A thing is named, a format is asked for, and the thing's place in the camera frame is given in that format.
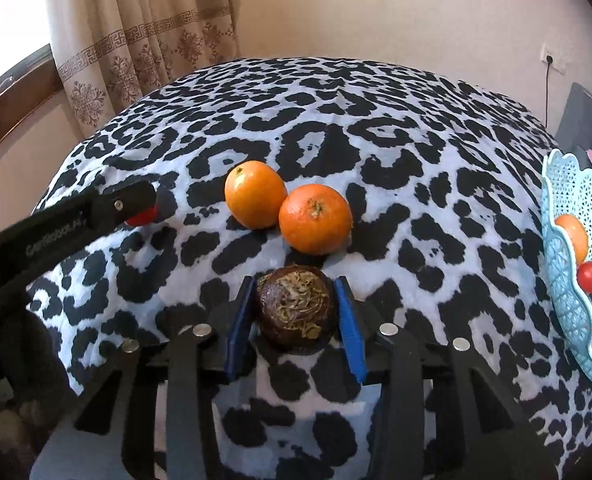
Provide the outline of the gloved left hand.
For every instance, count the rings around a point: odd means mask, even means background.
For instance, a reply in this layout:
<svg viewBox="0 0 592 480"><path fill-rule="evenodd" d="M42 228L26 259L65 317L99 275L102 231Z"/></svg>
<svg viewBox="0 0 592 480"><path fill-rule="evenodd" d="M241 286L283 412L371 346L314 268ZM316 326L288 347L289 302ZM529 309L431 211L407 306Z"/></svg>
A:
<svg viewBox="0 0 592 480"><path fill-rule="evenodd" d="M0 300L0 454L20 464L38 455L76 395L54 338L26 292Z"/></svg>

